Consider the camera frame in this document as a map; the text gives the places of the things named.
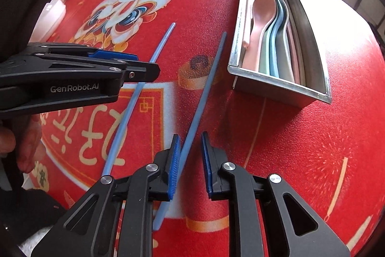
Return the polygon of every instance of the light blue chopstick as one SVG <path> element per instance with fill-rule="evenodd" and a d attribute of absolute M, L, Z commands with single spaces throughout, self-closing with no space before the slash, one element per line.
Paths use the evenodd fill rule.
<path fill-rule="evenodd" d="M 278 0 L 275 0 L 276 6 L 277 6 L 277 21 L 273 26 L 273 30 L 270 34 L 270 41 L 269 41 L 269 64 L 270 64 L 270 75 L 272 77 L 279 78 L 279 71 L 278 71 L 278 64 L 277 64 L 277 52 L 275 47 L 275 38 L 277 36 L 278 29 L 283 21 L 283 10 L 278 5 Z"/>
<path fill-rule="evenodd" d="M 192 119 L 192 122 L 191 122 L 190 128 L 187 132 L 187 136 L 186 136 L 186 139 L 184 141 L 182 150 L 180 151 L 180 161 L 179 161 L 177 182 L 179 181 L 180 175 L 182 174 L 184 164 L 186 163 L 187 156 L 189 154 L 191 145 L 193 143 L 196 131 L 197 131 L 198 126 L 199 126 L 199 122 L 200 122 L 202 114 L 203 114 L 203 110 L 205 109 L 207 98 L 209 97 L 210 88 L 211 88 L 212 82 L 214 80 L 215 72 L 217 70 L 219 60 L 221 59 L 223 47 L 224 47 L 225 41 L 226 41 L 226 36 L 227 36 L 227 33 L 223 32 L 222 37 L 221 37 L 221 41 L 220 41 L 219 46 L 218 46 L 218 51 L 217 51 L 215 58 L 214 58 L 214 61 L 212 63 L 212 66 L 211 66 L 211 69 L 209 72 L 209 76 L 207 77 L 207 81 L 205 83 L 205 87 L 203 88 L 201 99 L 199 100 L 198 106 L 197 106 L 195 114 L 194 114 L 194 118 Z M 153 221 L 153 230 L 154 231 L 158 231 L 160 229 L 160 227 L 162 226 L 164 217 L 166 216 L 166 213 L 170 207 L 170 203 L 171 203 L 170 201 L 161 202 L 161 204 L 160 204 L 160 206 L 156 212 L 154 221 Z"/>
<path fill-rule="evenodd" d="M 163 36 L 162 40 L 160 41 L 158 47 L 156 48 L 153 56 L 150 59 L 150 62 L 155 62 L 160 54 L 160 52 L 163 49 L 164 44 L 166 44 L 168 38 L 170 37 L 171 32 L 173 31 L 175 27 L 175 22 L 173 22 L 170 27 L 168 28 L 166 34 Z M 112 167 L 115 163 L 115 159 L 119 153 L 119 147 L 122 143 L 123 137 L 124 137 L 124 129 L 127 126 L 128 121 L 131 118 L 132 112 L 134 110 L 134 107 L 136 105 L 136 102 L 139 98 L 140 93 L 142 92 L 142 89 L 144 87 L 145 83 L 139 82 L 134 90 L 134 93 L 132 94 L 132 97 L 130 101 L 128 102 L 127 108 L 124 111 L 122 120 L 120 121 L 120 124 L 118 126 L 118 130 L 116 131 L 114 140 L 112 141 L 110 152 L 108 154 L 107 160 L 105 161 L 104 169 L 102 172 L 102 176 L 105 176 L 107 174 L 111 174 Z"/>

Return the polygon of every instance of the blue chopstick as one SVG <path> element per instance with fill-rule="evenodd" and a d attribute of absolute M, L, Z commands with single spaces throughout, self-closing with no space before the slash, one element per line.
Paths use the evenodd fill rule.
<path fill-rule="evenodd" d="M 215 76 L 215 72 L 216 72 L 216 69 L 217 69 L 218 64 L 219 64 L 219 60 L 221 59 L 223 47 L 224 47 L 225 41 L 226 41 L 226 36 L 227 36 L 227 33 L 223 32 L 222 37 L 221 37 L 221 41 L 220 41 L 219 46 L 218 46 L 218 51 L 217 51 L 215 58 L 214 58 L 214 61 L 212 63 L 209 75 L 207 77 L 207 81 L 205 83 L 205 87 L 203 88 L 201 99 L 199 100 L 197 109 L 195 111 L 194 117 L 193 117 L 191 125 L 190 125 L 190 129 L 187 132 L 187 136 L 186 136 L 186 139 L 184 141 L 182 150 L 180 151 L 180 161 L 179 161 L 178 178 L 177 178 L 178 181 L 179 181 L 180 175 L 182 174 L 184 164 L 186 163 L 187 156 L 189 154 L 189 151 L 190 151 L 191 145 L 193 143 L 196 131 L 198 129 L 199 122 L 200 122 L 202 114 L 203 114 L 203 110 L 205 109 L 207 98 L 209 97 L 210 88 L 211 88 L 212 82 L 214 80 L 214 76 Z M 171 203 L 170 201 L 169 202 L 161 202 L 159 209 L 156 212 L 154 221 L 153 221 L 153 230 L 154 231 L 158 231 L 160 229 L 160 227 L 162 226 L 164 217 L 166 216 L 166 213 L 170 207 L 170 203 Z"/>
<path fill-rule="evenodd" d="M 166 41 L 170 37 L 170 34 L 173 31 L 175 25 L 176 25 L 175 22 L 170 25 L 166 34 L 163 36 L 158 47 L 156 48 L 153 56 L 151 57 L 150 62 L 155 62 L 157 60 L 160 52 L 163 49 L 164 44 L 166 43 Z M 112 141 L 110 152 L 108 154 L 107 160 L 105 161 L 102 176 L 107 175 L 107 174 L 111 174 L 112 167 L 115 163 L 115 159 L 119 153 L 120 144 L 122 143 L 122 140 L 124 137 L 124 129 L 126 128 L 127 123 L 131 118 L 132 112 L 134 110 L 134 107 L 136 105 L 136 102 L 139 98 L 140 93 L 142 92 L 144 85 L 145 85 L 145 83 L 143 83 L 143 82 L 140 82 L 136 85 L 134 93 L 132 94 L 132 97 L 131 97 L 130 101 L 128 102 L 127 108 L 124 111 L 122 120 L 118 126 L 118 130 L 116 131 L 114 140 Z"/>

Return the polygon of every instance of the white container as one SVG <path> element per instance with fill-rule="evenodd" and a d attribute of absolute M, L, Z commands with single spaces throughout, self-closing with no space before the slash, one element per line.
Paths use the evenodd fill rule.
<path fill-rule="evenodd" d="M 61 0 L 51 0 L 40 14 L 33 29 L 30 42 L 46 42 L 65 16 L 65 4 Z"/>

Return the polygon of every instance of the red table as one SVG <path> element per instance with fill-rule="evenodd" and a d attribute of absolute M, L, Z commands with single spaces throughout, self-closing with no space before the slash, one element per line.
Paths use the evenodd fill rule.
<path fill-rule="evenodd" d="M 249 172 L 276 172 L 325 218 L 356 254 L 384 206 L 384 60 L 367 23 L 341 0 L 302 0 L 319 48 L 325 50 L 332 105 L 303 110 L 232 90 L 226 70 L 239 0 L 67 0 L 52 41 L 87 43 L 137 54 L 148 61 L 172 22 L 176 28 L 158 58 L 161 73 L 146 84 L 128 124 L 112 174 L 121 177 L 186 136 L 210 61 L 223 31 L 228 40 L 175 201 L 155 256 L 227 256 L 226 202 L 207 198 L 200 134 Z M 42 115 L 48 154 L 33 174 L 41 187 L 71 206 L 101 175 L 113 134 L 134 85 L 118 102 Z"/>

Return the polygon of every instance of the metal utensil holder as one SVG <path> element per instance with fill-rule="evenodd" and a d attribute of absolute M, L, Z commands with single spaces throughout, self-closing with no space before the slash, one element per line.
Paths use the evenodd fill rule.
<path fill-rule="evenodd" d="M 287 2 L 293 15 L 301 46 L 306 86 L 241 67 L 244 55 L 242 39 L 246 0 L 239 0 L 236 28 L 227 67 L 228 72 L 236 76 L 233 88 L 299 108 L 304 108 L 315 100 L 330 104 L 332 95 L 325 55 L 317 46 L 311 23 L 301 0 L 287 0 Z"/>

